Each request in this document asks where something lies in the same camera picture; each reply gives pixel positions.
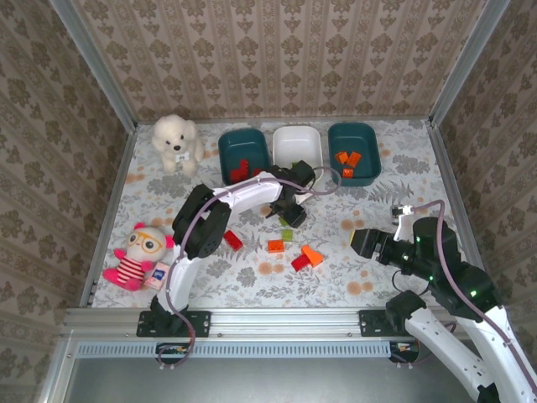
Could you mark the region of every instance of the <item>floral tablecloth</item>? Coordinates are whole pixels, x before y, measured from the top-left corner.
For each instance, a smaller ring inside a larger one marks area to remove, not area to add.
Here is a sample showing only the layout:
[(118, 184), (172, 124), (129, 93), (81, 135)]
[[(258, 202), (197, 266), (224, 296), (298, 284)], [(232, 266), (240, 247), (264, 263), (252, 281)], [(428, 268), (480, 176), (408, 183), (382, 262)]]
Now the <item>floral tablecloth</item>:
[[(329, 164), (327, 130), (334, 122), (309, 124), (321, 133), (323, 160)], [(323, 307), (383, 306), (397, 294), (391, 284), (395, 268), (382, 266), (374, 259), (359, 257), (349, 247), (355, 228), (380, 228), (394, 232), (390, 206), (397, 203), (419, 205), (438, 198), (447, 201), (446, 191), (435, 161), (423, 121), (366, 122), (378, 139), (382, 174), (368, 187), (342, 187), (330, 196), (315, 196), (305, 204), (307, 218), (294, 230), (294, 242), (286, 244), (282, 254), (269, 254), (266, 243), (279, 239), (283, 229), (277, 217), (265, 219), (267, 206), (243, 212), (229, 222), (229, 228), (243, 241), (235, 253), (225, 242), (203, 261), (190, 293), (190, 306), (214, 307)], [(138, 140), (131, 161), (104, 268), (117, 264), (115, 248), (124, 248), (126, 237), (136, 222), (143, 221), (172, 233), (171, 223), (195, 185), (203, 182), (220, 187), (222, 177), (218, 157), (218, 138), (228, 130), (256, 127), (264, 132), (268, 149), (272, 135), (286, 123), (211, 123), (200, 124), (206, 145), (205, 159), (198, 176), (189, 180), (181, 173), (167, 175), (157, 152), (150, 143), (152, 126), (138, 128)], [(324, 174), (315, 185), (319, 189), (334, 186)], [(455, 229), (449, 203), (446, 221)], [(290, 262), (308, 244), (326, 256), (316, 268), (295, 273)], [(164, 262), (171, 263), (171, 253)], [(420, 279), (396, 277), (402, 290), (417, 292), (425, 288)], [(125, 291), (101, 278), (93, 307), (147, 307), (156, 291)], [(425, 300), (435, 305), (427, 294)]]

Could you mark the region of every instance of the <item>stuffed animal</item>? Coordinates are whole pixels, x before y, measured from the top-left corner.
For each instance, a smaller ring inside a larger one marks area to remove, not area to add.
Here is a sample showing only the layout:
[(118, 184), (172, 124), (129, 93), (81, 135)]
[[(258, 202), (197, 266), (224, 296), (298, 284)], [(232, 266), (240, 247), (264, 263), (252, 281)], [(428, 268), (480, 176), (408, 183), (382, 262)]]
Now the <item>stuffed animal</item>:
[(164, 235), (157, 228), (147, 227), (143, 222), (139, 222), (128, 237), (127, 250), (114, 250), (119, 259), (117, 267), (104, 270), (102, 275), (125, 290), (139, 290), (142, 287), (143, 275), (153, 268), (154, 262), (164, 257), (166, 249), (173, 247), (174, 240), (171, 235)]
[(164, 171), (172, 174), (181, 163), (183, 173), (193, 178), (203, 160), (203, 141), (196, 124), (177, 115), (160, 118), (154, 125), (153, 146), (160, 152)]

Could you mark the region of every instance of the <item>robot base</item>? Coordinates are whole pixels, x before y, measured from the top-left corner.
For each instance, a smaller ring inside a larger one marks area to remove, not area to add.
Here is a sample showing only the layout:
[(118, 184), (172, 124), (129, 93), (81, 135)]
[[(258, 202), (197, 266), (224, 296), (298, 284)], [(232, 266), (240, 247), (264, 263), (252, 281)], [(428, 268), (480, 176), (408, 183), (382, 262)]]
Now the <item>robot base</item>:
[[(187, 338), (188, 327), (176, 315), (165, 311), (154, 299), (151, 311), (143, 311), (138, 319), (136, 335), (139, 338)], [(208, 338), (211, 330), (210, 311), (188, 311), (188, 307), (181, 313), (189, 320), (196, 331), (197, 338)]]

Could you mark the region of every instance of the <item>toy block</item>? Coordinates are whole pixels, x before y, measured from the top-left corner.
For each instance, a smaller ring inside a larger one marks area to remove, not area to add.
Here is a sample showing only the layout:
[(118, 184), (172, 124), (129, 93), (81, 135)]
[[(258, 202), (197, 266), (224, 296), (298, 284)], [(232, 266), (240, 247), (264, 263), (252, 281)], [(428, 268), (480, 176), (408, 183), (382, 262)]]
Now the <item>toy block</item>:
[(238, 183), (244, 180), (241, 170), (232, 170), (230, 178), (232, 183)]
[(282, 231), (282, 239), (285, 242), (291, 242), (293, 240), (293, 230), (292, 229), (285, 229)]
[(353, 176), (354, 176), (354, 170), (351, 170), (350, 168), (343, 168), (344, 178), (352, 178)]
[(231, 230), (224, 233), (224, 239), (226, 239), (227, 244), (231, 246), (235, 252), (242, 248), (241, 240), (237, 238), (237, 235), (235, 235)]
[(241, 160), (241, 171), (246, 173), (246, 176), (248, 177), (250, 164), (248, 163), (248, 160)]
[(297, 273), (301, 271), (308, 264), (310, 264), (310, 260), (305, 254), (302, 254), (301, 256), (299, 256), (298, 258), (296, 258), (295, 260), (291, 262), (291, 265), (293, 266), (293, 268), (295, 269)]
[(279, 239), (277, 241), (268, 241), (267, 242), (267, 249), (271, 254), (277, 254), (279, 252), (284, 252), (285, 251), (284, 241), (282, 241), (281, 239)]
[(345, 164), (348, 159), (349, 159), (349, 154), (347, 154), (345, 151), (342, 151), (341, 153), (336, 154), (336, 160), (340, 164)]
[(349, 159), (347, 160), (346, 164), (351, 166), (352, 168), (356, 168), (356, 165), (358, 164), (358, 161), (362, 158), (362, 155), (352, 151), (352, 154), (349, 156)]
[(316, 252), (308, 245), (302, 247), (302, 253), (305, 254), (310, 260), (311, 267), (316, 267), (318, 264), (321, 264), (325, 260), (325, 257), (322, 254)]

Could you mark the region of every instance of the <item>pink plush toy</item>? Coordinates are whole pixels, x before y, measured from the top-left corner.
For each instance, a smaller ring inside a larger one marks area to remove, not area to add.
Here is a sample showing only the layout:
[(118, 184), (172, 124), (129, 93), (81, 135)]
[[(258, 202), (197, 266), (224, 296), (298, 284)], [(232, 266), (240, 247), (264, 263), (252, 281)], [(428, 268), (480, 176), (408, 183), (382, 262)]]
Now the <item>pink plush toy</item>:
[(161, 260), (166, 249), (174, 247), (171, 235), (164, 235), (143, 222), (134, 226), (128, 238), (127, 250), (116, 249), (114, 254), (119, 265), (106, 269), (103, 277), (125, 290), (136, 291), (142, 287), (143, 275), (153, 268), (153, 263)]

